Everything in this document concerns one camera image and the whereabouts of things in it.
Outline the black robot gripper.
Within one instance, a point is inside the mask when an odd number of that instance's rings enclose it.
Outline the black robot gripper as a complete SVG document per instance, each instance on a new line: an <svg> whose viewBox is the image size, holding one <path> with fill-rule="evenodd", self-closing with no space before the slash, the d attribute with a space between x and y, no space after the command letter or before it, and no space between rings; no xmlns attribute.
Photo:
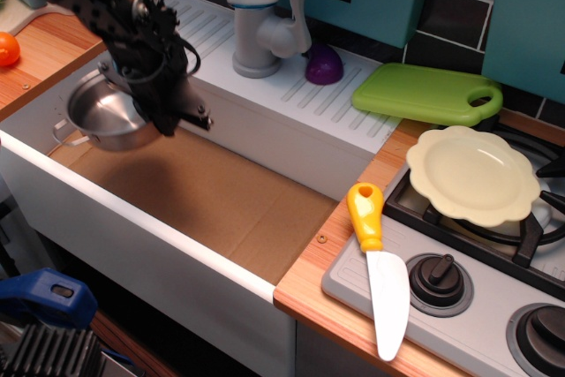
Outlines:
<svg viewBox="0 0 565 377"><path fill-rule="evenodd" d="M209 131L210 109L188 84L188 43L177 32L177 12L163 0L103 1L104 43L146 118L165 137L174 136L179 118Z"/></svg>

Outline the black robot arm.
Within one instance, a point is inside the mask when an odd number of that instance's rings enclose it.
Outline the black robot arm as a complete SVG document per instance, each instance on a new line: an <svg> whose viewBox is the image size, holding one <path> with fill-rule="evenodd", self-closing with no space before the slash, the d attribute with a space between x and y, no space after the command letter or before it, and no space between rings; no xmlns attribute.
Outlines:
<svg viewBox="0 0 565 377"><path fill-rule="evenodd" d="M180 36L177 13L163 0L46 1L72 11L102 39L112 59L102 74L161 134L172 135L181 120L210 129L209 109L189 85L201 61L189 64L187 55L196 50Z"/></svg>

